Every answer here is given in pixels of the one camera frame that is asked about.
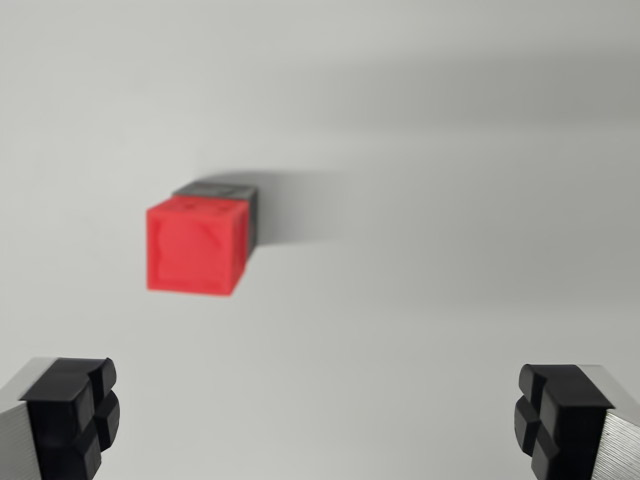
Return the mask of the gripper left finger with black rubber pad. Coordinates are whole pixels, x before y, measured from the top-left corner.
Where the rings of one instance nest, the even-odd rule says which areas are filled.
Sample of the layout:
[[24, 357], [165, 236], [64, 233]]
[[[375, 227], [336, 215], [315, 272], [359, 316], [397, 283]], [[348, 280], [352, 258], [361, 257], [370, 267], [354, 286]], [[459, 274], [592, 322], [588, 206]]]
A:
[[1, 387], [1, 477], [88, 480], [120, 422], [109, 358], [35, 357]]

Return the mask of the gripper right finger with black rubber pad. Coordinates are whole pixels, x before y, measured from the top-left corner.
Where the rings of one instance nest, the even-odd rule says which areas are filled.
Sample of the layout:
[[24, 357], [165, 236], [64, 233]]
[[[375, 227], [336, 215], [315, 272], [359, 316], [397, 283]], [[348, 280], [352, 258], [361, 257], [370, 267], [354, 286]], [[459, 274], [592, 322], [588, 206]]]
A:
[[638, 480], [639, 402], [600, 365], [525, 364], [519, 448], [541, 480]]

